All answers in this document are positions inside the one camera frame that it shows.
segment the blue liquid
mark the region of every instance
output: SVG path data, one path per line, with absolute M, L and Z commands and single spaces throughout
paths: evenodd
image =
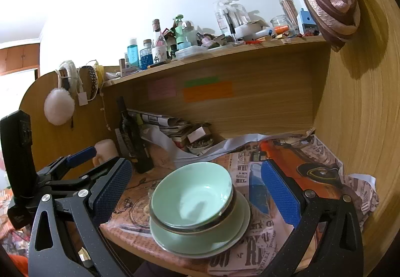
M 152 54 L 141 57 L 141 59 L 140 59 L 140 68 L 141 69 L 147 69 L 147 67 L 152 64 L 153 64 L 153 55 Z
M 129 64 L 131 66 L 139 67 L 138 45 L 128 46 L 127 47 L 127 56 L 129 58 Z

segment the wooden shelf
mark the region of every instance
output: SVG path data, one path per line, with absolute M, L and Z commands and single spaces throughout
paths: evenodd
M 248 51 L 259 51 L 258 55 L 267 53 L 274 54 L 285 54 L 285 53 L 293 53 L 293 52 L 305 52 L 307 50 L 312 50 L 321 46 L 327 46 L 327 42 L 322 36 L 314 36 L 314 37 L 303 37 L 303 38 L 291 38 L 291 39 L 281 39 L 281 40 L 272 40 L 266 41 L 261 44 L 254 45 L 246 45 L 240 47 L 233 48 L 224 48 L 218 49 L 215 51 L 210 51 L 207 54 L 195 55 L 193 57 L 185 58 L 180 61 L 174 61 L 169 64 L 160 65 L 158 67 L 154 67 L 152 69 L 147 69 L 145 71 L 137 72 L 135 74 L 131 74 L 119 79 L 109 80 L 104 83 L 103 87 L 109 87 L 115 84 L 119 84 L 122 82 L 130 81 L 136 79 L 138 77 L 143 77 L 146 75 L 151 75 L 160 71 L 164 71 L 166 69 L 171 69 L 174 67 L 180 67 L 187 64 L 192 64 L 200 61 L 204 61 L 207 59 L 214 59 L 217 57 L 223 57 L 232 54 L 245 53 Z

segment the white tag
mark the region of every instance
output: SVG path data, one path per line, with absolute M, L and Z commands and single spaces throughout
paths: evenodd
M 79 105 L 87 105 L 88 104 L 88 96 L 86 95 L 86 92 L 78 93 L 77 99 L 79 101 Z

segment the silver bolt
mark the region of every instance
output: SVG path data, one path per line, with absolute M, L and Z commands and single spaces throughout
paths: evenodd
M 315 191 L 314 190 L 307 189 L 304 193 L 308 198 L 314 198 L 315 197 Z
M 347 203 L 351 202 L 351 197 L 349 195 L 343 195 L 343 200 Z
M 87 189 L 82 189 L 78 192 L 79 197 L 86 197 L 88 195 L 89 191 Z
M 41 201 L 48 201 L 51 198 L 51 196 L 47 193 L 45 195 L 43 195 L 43 197 L 41 198 Z

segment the green sticky note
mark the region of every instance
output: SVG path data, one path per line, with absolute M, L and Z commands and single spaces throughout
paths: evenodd
M 199 85 L 218 83 L 220 80 L 218 76 L 202 77 L 201 79 L 194 79 L 185 81 L 183 87 L 196 87 Z

